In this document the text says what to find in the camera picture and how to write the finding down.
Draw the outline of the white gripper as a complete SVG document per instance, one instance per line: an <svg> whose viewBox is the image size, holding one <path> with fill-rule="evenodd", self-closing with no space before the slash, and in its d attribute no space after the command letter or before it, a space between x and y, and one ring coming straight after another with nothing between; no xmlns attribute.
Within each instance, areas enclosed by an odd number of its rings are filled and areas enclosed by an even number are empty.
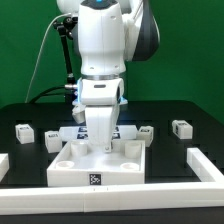
<svg viewBox="0 0 224 224"><path fill-rule="evenodd" d="M115 131L119 106L87 106L85 108L88 138L92 145L102 146L104 153L112 151L112 134Z"/></svg>

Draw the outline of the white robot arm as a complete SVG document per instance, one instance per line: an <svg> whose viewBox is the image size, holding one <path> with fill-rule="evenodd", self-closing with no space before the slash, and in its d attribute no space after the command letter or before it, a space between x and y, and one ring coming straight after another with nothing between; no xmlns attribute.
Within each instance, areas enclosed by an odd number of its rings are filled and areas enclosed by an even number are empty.
<svg viewBox="0 0 224 224"><path fill-rule="evenodd" d="M127 61L144 61L158 49L159 29L149 0L56 0L78 21L71 29L81 56L73 116L87 125L89 144L109 152L120 105L125 102Z"/></svg>

